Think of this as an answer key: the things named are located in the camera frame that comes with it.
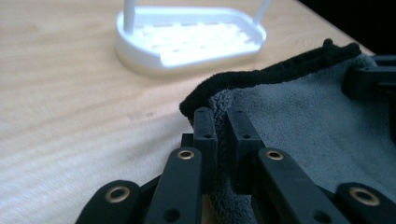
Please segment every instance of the black fabric edge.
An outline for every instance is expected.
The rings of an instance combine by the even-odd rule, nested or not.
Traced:
[[[179,109],[184,116],[192,120],[195,109],[208,106],[210,97],[220,91],[291,81],[357,57],[360,54],[360,47],[356,43],[340,48],[334,45],[330,39],[326,39],[320,48],[309,50],[262,70],[215,74],[199,84],[180,103]]]

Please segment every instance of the grey fabric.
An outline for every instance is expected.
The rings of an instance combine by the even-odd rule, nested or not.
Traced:
[[[221,223],[256,223],[248,196],[231,191],[225,167],[224,116],[242,108],[267,147],[287,151],[319,186],[335,191],[359,182],[396,202],[396,148],[389,137],[388,104],[341,93],[349,66],[375,65],[366,55],[306,77],[224,90],[210,99],[219,138],[218,182],[211,202]]]

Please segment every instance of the metal grommet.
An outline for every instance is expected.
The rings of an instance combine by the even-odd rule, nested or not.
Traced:
[[[189,160],[192,157],[194,157],[194,153],[192,151],[189,151],[189,150],[182,150],[182,151],[179,151],[177,153],[177,156],[179,158],[181,158],[182,160]]]
[[[267,151],[266,153],[265,153],[265,155],[269,158],[269,159],[271,159],[271,160],[274,160],[274,161],[280,161],[280,160],[282,160],[283,159],[283,154],[282,153],[280,153],[280,152],[278,152],[278,151]]]
[[[349,194],[358,202],[364,203],[369,206],[378,206],[379,199],[372,192],[367,189],[362,189],[358,187],[351,187],[349,189]]]
[[[106,193],[106,200],[109,203],[120,203],[128,198],[131,191],[125,186],[116,186],[109,189]]]

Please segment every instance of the wood grain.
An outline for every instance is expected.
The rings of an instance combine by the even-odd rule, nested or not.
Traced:
[[[253,16],[260,1],[138,4],[234,7]],[[121,10],[121,0],[0,3],[0,223],[73,223],[104,184],[142,185],[160,174],[181,134],[192,132],[178,104],[209,76],[264,68],[325,38],[353,41],[298,2],[274,0],[255,60],[147,77],[116,57]],[[203,223],[216,223],[207,203]]]

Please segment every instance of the white plastic object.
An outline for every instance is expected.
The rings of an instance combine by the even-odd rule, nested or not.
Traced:
[[[157,76],[246,59],[266,39],[260,20],[269,2],[251,18],[226,7],[137,7],[124,0],[116,51],[127,67]]]

